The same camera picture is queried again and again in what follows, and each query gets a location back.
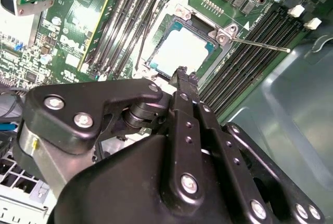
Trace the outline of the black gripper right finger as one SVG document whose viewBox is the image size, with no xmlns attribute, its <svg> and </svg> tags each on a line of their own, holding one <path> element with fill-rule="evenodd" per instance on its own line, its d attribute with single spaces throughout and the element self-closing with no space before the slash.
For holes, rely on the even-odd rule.
<svg viewBox="0 0 333 224">
<path fill-rule="evenodd" d="M 325 223 L 322 211 L 233 123 L 198 101 L 207 199 L 190 223 Z"/>
</svg>

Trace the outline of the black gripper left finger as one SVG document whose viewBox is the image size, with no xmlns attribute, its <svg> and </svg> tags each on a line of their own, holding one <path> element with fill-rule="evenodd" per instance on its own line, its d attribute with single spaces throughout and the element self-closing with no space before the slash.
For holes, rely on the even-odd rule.
<svg viewBox="0 0 333 224">
<path fill-rule="evenodd" d="M 129 79 L 39 86 L 27 94 L 18 146 L 47 182 L 56 200 L 80 172 L 145 138 L 165 137 L 171 162 L 189 202 L 203 200 L 203 170 L 190 158 L 201 155 L 194 117 L 198 79 L 179 67 L 173 94 L 151 80 Z"/>
</svg>

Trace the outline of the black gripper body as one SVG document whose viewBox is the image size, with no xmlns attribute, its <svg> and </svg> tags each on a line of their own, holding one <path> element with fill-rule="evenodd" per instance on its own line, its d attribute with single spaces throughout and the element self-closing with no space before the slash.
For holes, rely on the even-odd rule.
<svg viewBox="0 0 333 224">
<path fill-rule="evenodd" d="M 203 170 L 189 202 L 171 165 L 163 136 L 145 138 L 76 175 L 63 189 L 49 223 L 190 223 L 207 199 L 203 157 L 190 158 Z"/>
</svg>

